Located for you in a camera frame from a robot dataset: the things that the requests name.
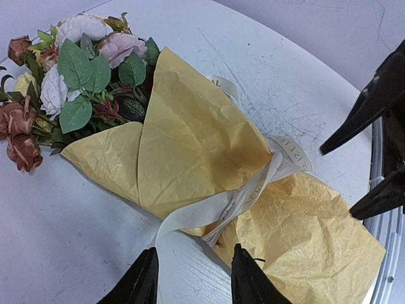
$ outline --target round table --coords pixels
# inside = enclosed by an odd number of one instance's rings
[[[3,32],[16,32],[16,1],[3,9]],[[83,3],[72,2],[76,8],[57,10],[45,0],[24,3],[24,11],[32,5],[35,13],[16,35],[33,38],[36,28],[84,10]],[[86,4],[96,5],[89,13],[97,15],[127,11],[133,33],[152,36],[203,75],[235,82],[238,106],[264,135],[293,138],[311,160],[312,174],[340,191],[350,205],[366,194],[369,129],[327,156],[318,151],[357,98],[352,85],[286,38],[220,4],[137,3]],[[7,43],[1,41],[2,55]],[[2,65],[13,75],[23,72],[10,60]],[[16,170],[5,142],[0,151],[0,302],[97,303],[150,246],[161,221],[89,181],[61,156],[49,157],[47,149],[42,149],[44,163],[32,174]],[[159,260],[163,303],[231,303],[230,271],[201,240],[171,233],[160,241]]]

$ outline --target flower bouquet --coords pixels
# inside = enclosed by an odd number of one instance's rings
[[[18,170],[42,163],[39,145],[59,153],[70,143],[129,121],[143,122],[159,49],[152,38],[131,33],[122,19],[78,15],[39,42],[13,39],[8,56],[31,73],[15,91],[0,88],[0,140]]]
[[[1,82],[0,139],[19,170],[50,146],[161,218],[155,243],[183,230],[229,265],[240,243],[295,304],[364,298],[384,249],[339,193],[302,172],[294,141],[261,135],[226,80],[134,36],[125,14],[74,16],[39,37],[11,41],[9,57],[31,73],[13,92],[10,75]]]

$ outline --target gray background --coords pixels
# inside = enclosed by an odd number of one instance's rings
[[[286,36],[361,89],[405,39],[404,0],[217,0]]]

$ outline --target black claw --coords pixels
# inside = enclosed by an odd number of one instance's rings
[[[392,172],[351,209],[351,215],[364,220],[402,206],[405,202],[405,169]]]
[[[346,121],[321,146],[322,154],[345,144],[400,101],[405,101],[405,41],[377,69]]]
[[[98,304],[156,304],[159,262],[156,248],[144,250]]]
[[[231,279],[233,304],[291,304],[240,244],[235,245]]]

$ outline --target yellow flower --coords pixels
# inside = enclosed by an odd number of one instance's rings
[[[23,75],[19,76],[19,78],[17,79],[17,83],[15,85],[14,90],[16,92],[20,92],[23,96],[26,96],[30,82],[32,82],[32,84],[34,85],[34,89],[36,91],[37,88],[35,85],[36,81],[35,81],[34,76],[25,72]]]
[[[43,59],[41,58],[41,51],[39,51],[38,49],[32,51],[35,55],[35,59],[37,60],[38,65],[41,67],[42,63],[43,63]]]

